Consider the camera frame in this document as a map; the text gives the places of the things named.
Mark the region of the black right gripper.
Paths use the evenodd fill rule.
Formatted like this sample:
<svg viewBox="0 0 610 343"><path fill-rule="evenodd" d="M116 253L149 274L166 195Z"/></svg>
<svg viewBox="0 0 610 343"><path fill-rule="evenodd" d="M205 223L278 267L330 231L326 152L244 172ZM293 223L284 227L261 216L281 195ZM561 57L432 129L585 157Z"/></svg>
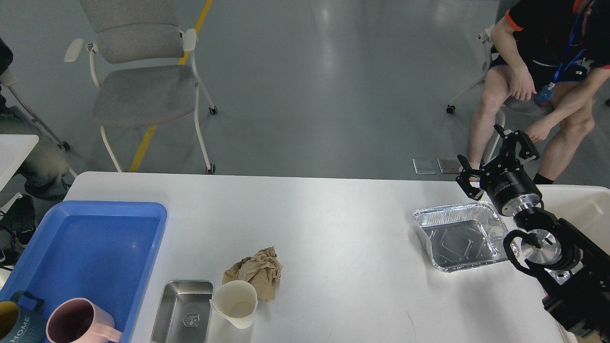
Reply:
<svg viewBox="0 0 610 343"><path fill-rule="evenodd" d="M466 156L458 154L460 172L456 182L468 198L479 201L486 194L500 215L512 217L542 202L541 191L524 168L541 154L524 131L506 130L499 124L494 129L502 139L494 164L474 170Z"/></svg>

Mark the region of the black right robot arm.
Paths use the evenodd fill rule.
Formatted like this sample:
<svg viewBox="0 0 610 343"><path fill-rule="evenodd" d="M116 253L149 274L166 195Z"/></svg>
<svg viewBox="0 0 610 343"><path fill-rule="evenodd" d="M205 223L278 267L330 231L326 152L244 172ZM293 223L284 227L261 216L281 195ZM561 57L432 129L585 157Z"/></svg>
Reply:
<svg viewBox="0 0 610 343"><path fill-rule="evenodd" d="M459 155L463 170L456 178L471 199L486 194L500 215L517 228L503 239L503 249L520 272L536 278L546 297L543 308L567 332L609 341L610 259L573 224L543 208L542 193L523 163L540 154L520 130L494 126L502 139L499 154L478 169Z"/></svg>

